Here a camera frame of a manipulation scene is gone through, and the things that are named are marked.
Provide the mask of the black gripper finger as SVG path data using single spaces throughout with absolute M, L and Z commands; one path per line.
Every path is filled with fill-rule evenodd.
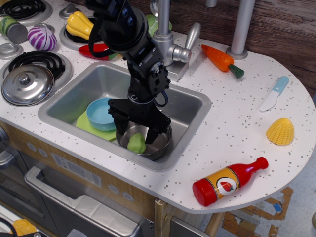
M 146 136 L 146 144 L 152 144 L 158 137 L 159 134 L 162 133 L 161 126 L 153 126 L 149 128 Z
M 127 126 L 129 125 L 129 121 L 124 118 L 115 117 L 114 123 L 116 126 L 116 130 L 120 135 L 124 135 L 127 129 Z

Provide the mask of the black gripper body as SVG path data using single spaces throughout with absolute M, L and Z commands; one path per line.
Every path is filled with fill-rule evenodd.
M 119 117 L 127 119 L 129 122 L 137 123 L 151 128 L 161 126 L 162 133 L 167 131 L 171 119 L 163 114 L 153 102 L 147 104 L 137 104 L 130 99 L 111 99 L 108 102 L 109 114 L 113 118 Z

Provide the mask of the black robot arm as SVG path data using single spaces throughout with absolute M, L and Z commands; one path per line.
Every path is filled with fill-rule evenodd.
M 148 128 L 146 143 L 151 144 L 171 123 L 155 102 L 169 89 L 170 79 L 148 32 L 147 19 L 126 0 L 87 0 L 84 4 L 96 18 L 92 33 L 100 34 L 109 50 L 123 56 L 130 73 L 128 98 L 108 103 L 117 132 L 123 135 L 129 122 L 140 124 Z

